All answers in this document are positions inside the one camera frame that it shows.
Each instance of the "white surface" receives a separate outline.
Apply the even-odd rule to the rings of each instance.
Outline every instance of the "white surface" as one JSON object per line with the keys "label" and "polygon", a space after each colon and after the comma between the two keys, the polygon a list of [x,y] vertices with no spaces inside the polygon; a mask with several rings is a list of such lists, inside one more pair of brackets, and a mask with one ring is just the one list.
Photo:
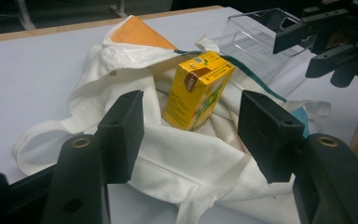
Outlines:
{"label": "white surface", "polygon": [[[221,8],[146,21],[182,50],[196,49],[202,35],[216,39],[227,17],[239,12]],[[31,126],[69,117],[67,96],[82,76],[92,45],[99,45],[111,26],[0,42],[0,173],[10,183],[25,177],[11,158],[11,148]],[[307,80],[288,98],[330,101],[331,119],[317,120],[313,130],[349,143],[358,124],[358,81],[334,88],[328,77]],[[115,223],[174,223],[175,205],[154,200],[128,185],[110,186]],[[262,223],[244,214],[214,206],[200,223]]]}

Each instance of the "black metal bracket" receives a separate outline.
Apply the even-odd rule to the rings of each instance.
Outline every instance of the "black metal bracket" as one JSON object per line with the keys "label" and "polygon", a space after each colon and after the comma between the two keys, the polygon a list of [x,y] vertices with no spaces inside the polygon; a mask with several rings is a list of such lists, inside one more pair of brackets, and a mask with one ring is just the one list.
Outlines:
{"label": "black metal bracket", "polygon": [[126,183],[144,136],[143,93],[120,96],[94,135],[67,140],[56,165],[9,185],[0,223],[110,223],[107,184]]}
{"label": "black metal bracket", "polygon": [[238,134],[269,183],[296,176],[302,223],[358,223],[358,160],[339,139],[312,134],[267,96],[244,91]]}
{"label": "black metal bracket", "polygon": [[323,1],[304,9],[301,22],[276,34],[274,53],[300,44],[313,36],[306,77],[321,77],[335,71],[331,83],[347,87],[358,76],[358,1]]}

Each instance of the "white fabric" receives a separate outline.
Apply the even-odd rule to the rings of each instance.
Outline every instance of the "white fabric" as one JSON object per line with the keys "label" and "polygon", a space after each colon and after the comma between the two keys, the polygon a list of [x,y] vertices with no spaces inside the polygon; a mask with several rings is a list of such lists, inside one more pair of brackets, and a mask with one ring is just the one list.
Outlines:
{"label": "white fabric", "polygon": [[[266,221],[298,223],[293,206],[285,208],[276,203],[276,198],[290,201],[287,195],[291,195],[292,183],[268,184],[236,134],[243,89],[265,93],[280,105],[284,103],[237,69],[211,119],[197,133],[172,128],[161,119],[161,111],[177,62],[185,59],[171,49],[105,40],[102,47],[92,49],[84,76],[69,97],[72,117],[31,128],[14,146],[14,159],[27,175],[46,168],[51,164],[31,164],[23,159],[21,151],[32,138],[55,130],[95,133],[98,122],[121,94],[142,90],[145,137],[133,169],[132,186],[157,199],[180,204],[178,224],[197,223],[216,202],[234,208],[237,205],[238,210]],[[250,202],[269,204],[270,211],[287,216],[273,217],[276,214],[263,207],[249,209]]]}

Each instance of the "cardboard box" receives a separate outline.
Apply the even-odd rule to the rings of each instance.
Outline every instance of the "cardboard box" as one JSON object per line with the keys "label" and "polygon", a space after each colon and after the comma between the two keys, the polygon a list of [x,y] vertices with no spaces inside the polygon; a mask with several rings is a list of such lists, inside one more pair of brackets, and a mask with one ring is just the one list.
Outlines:
{"label": "cardboard box", "polygon": [[197,130],[211,116],[234,69],[212,51],[180,63],[163,118],[175,128]]}

